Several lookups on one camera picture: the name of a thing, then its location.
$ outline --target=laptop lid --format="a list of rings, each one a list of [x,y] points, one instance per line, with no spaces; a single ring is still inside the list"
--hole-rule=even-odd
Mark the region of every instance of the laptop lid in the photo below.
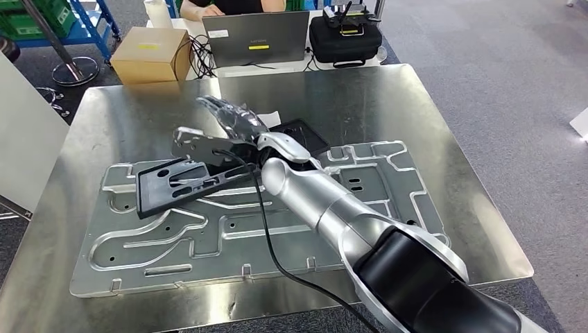
[[[203,17],[217,67],[304,58],[309,12]]]

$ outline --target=yellow label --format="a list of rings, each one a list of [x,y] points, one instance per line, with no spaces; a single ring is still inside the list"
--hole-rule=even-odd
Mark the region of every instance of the yellow label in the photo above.
[[[249,46],[249,50],[267,50],[269,49],[269,45],[252,45]]]
[[[158,44],[139,44],[137,47],[140,49],[143,49],[143,50],[158,50],[159,49]]]

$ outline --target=silver robotic arm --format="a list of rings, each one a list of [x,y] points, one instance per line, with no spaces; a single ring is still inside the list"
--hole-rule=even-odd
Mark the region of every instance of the silver robotic arm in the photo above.
[[[423,229],[369,208],[294,139],[263,133],[257,145],[280,155],[263,163],[266,190],[333,247],[360,300],[391,332],[545,332],[511,306],[467,286],[466,266],[455,252]],[[304,163],[311,170],[291,167]]]

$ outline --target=black case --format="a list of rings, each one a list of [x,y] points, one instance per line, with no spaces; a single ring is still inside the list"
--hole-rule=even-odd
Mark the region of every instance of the black case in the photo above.
[[[332,62],[335,67],[364,65],[382,45],[382,34],[376,26],[363,26],[363,35],[344,36],[339,29],[330,28],[322,17],[311,20],[309,39],[318,62]],[[337,62],[358,61],[357,64],[337,65]]]

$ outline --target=white wall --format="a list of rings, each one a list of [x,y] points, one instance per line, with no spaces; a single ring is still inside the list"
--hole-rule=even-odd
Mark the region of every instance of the white wall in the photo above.
[[[68,129],[0,53],[0,195],[34,212]]]

